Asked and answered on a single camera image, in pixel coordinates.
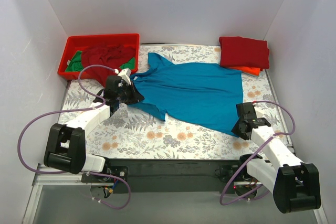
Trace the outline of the teal blue t-shirt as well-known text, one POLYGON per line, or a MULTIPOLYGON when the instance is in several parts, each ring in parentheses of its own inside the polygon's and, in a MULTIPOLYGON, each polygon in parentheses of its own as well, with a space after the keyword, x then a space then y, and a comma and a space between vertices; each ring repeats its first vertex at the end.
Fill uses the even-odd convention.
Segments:
POLYGON ((144 100, 134 104, 155 118, 166 115, 232 135, 238 120, 236 105, 243 101, 242 73, 217 63, 174 64, 148 54, 149 70, 131 76, 144 100))

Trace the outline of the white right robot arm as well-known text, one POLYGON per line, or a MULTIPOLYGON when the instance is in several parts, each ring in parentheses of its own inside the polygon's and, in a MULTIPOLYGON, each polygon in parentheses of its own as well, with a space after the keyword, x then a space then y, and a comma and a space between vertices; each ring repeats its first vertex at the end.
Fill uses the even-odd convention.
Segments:
POLYGON ((258 152, 247 155, 229 180, 245 174, 257 179, 273 195, 283 214, 319 209, 321 206, 319 171, 313 163, 295 156, 274 132, 271 124, 255 108, 256 102, 236 105, 238 121, 232 132, 243 140, 253 141, 267 160, 258 152))

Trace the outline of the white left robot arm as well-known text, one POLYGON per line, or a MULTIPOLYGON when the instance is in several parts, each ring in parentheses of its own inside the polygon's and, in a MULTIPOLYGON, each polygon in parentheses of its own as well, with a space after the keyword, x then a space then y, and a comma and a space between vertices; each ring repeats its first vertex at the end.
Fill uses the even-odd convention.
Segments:
POLYGON ((143 100, 128 76, 109 76, 106 87, 97 93, 91 104, 94 109, 81 113, 66 124, 56 123, 50 128, 44 165, 72 174, 102 172, 106 159, 86 152, 86 137, 109 119, 121 103, 132 105, 143 100))

